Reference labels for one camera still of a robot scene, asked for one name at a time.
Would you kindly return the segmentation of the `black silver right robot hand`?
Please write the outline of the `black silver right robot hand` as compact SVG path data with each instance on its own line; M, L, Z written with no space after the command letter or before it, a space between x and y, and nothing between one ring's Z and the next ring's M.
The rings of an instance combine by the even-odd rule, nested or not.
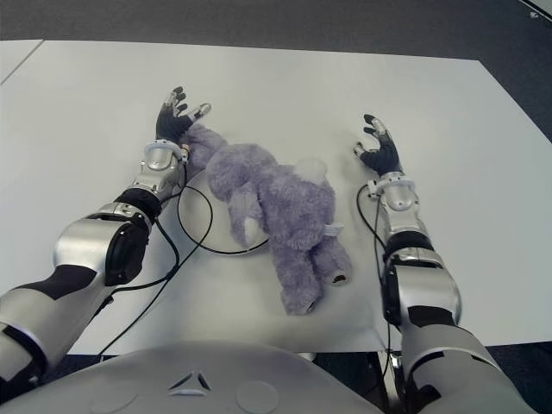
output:
M373 137L378 143L377 149L366 149L361 141L353 147L354 155L368 168L379 176L387 173L403 173L395 143L384 123L370 114L363 115L366 126L363 131Z

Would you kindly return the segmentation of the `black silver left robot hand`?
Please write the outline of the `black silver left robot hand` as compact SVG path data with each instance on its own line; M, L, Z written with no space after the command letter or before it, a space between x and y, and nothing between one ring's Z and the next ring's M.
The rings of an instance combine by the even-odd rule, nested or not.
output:
M207 116L212 105L202 103L195 109L187 111L185 103L186 94L182 86L177 86L160 107L155 124L155 136L157 140L171 141L179 144L185 133L191 126Z

